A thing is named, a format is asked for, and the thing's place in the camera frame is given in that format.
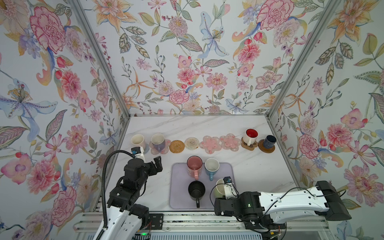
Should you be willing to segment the dark navy small mug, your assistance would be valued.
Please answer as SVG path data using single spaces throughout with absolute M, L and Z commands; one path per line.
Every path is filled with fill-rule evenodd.
M 264 139 L 263 146 L 265 149 L 272 149 L 275 146 L 275 143 L 277 142 L 277 139 L 273 135 L 268 135 Z

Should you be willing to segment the red inside white mug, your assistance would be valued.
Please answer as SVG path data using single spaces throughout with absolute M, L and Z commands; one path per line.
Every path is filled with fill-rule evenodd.
M 254 129 L 247 129 L 244 136 L 243 136 L 243 142 L 246 146 L 253 145 L 258 137 L 258 132 Z

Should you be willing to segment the cream mug purple handle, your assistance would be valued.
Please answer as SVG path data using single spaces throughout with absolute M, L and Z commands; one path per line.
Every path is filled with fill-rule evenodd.
M 151 138 L 151 142 L 158 149 L 159 152 L 161 151 L 162 148 L 164 148 L 164 147 L 161 147 L 161 144 L 164 141 L 165 141 L 165 136 L 160 133 L 154 134 Z

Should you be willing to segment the black mug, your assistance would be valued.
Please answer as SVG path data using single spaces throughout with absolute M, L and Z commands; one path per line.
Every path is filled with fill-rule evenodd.
M 200 201 L 206 193 L 205 185 L 200 181 L 193 181 L 188 186 L 190 197 L 196 202 L 196 207 L 200 208 Z

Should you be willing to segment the grey round coaster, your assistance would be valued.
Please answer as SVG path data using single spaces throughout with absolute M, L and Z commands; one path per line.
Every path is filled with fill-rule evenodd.
M 145 147 L 144 147 L 144 155 L 145 155 L 146 153 L 148 153 L 149 150 L 150 150 L 149 144 L 145 144 Z

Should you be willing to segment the colourful patterned round coaster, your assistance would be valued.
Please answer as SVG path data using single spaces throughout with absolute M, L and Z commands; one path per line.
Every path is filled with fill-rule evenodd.
M 186 149 L 193 151 L 200 146 L 200 141 L 197 138 L 190 137 L 185 140 L 184 144 Z

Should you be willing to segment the cream mug pink handle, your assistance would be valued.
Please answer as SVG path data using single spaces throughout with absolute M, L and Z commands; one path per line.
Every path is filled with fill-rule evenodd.
M 145 137 L 141 134 L 136 134 L 132 136 L 131 143 L 134 147 L 141 147 L 144 150 L 146 149 L 147 143 L 145 141 Z

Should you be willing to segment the brown wooden round coaster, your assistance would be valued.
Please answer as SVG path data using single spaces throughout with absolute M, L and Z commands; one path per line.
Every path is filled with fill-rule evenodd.
M 265 148 L 264 147 L 264 140 L 261 140 L 261 141 L 259 141 L 259 143 L 258 143 L 258 147 L 259 147 L 259 149 L 262 151 L 262 152 L 264 152 L 264 153 L 267 153 L 267 154 L 270 154 L 270 153 L 273 153 L 274 151 L 275 151 L 275 149 L 276 149 L 276 146 L 275 145 L 273 145 L 271 148 Z

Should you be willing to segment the woven tan round coaster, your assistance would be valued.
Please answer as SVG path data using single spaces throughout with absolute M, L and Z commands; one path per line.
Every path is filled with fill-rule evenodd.
M 179 154 L 181 152 L 184 151 L 185 149 L 185 144 L 184 142 L 180 141 L 180 140 L 175 140 L 175 141 L 172 141 L 170 146 L 169 146 L 169 149 L 172 153 L 174 154 Z

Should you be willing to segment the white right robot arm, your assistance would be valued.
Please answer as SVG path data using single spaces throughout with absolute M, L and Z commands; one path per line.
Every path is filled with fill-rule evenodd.
M 324 217 L 327 221 L 347 221 L 352 217 L 340 193 L 327 181 L 312 188 L 293 188 L 285 193 L 244 192 L 232 197 L 217 198 L 217 216 L 235 217 L 242 222 L 284 224 L 308 216 Z

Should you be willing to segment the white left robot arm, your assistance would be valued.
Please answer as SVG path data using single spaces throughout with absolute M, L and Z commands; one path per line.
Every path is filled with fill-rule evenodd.
M 110 192 L 108 201 L 102 198 L 103 221 L 96 240 L 133 240 L 135 234 L 150 224 L 149 208 L 136 201 L 150 176 L 163 170 L 162 158 L 152 162 L 134 158 L 124 167 L 124 175 Z

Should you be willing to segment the cream mug green handle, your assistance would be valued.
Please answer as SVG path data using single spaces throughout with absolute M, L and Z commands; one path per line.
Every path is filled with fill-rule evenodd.
M 214 188 L 214 196 L 215 198 L 225 198 L 225 184 L 223 179 L 219 179 L 216 182 L 216 186 Z

